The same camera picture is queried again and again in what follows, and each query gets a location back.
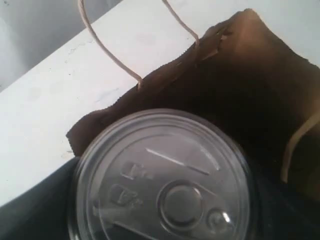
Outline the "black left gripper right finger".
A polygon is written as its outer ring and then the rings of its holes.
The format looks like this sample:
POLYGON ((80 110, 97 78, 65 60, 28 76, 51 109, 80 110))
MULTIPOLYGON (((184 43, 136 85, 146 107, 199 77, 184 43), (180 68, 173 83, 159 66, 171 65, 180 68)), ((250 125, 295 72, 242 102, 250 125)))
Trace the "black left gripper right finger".
POLYGON ((261 171, 252 173, 251 240, 318 240, 320 203, 261 171))

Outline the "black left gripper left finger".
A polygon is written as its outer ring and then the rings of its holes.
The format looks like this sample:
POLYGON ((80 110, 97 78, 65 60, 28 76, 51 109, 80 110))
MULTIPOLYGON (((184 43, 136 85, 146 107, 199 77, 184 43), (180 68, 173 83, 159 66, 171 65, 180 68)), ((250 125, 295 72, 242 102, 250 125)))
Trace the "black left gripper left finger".
POLYGON ((68 240, 68 205, 78 159, 0 207, 2 240, 68 240))

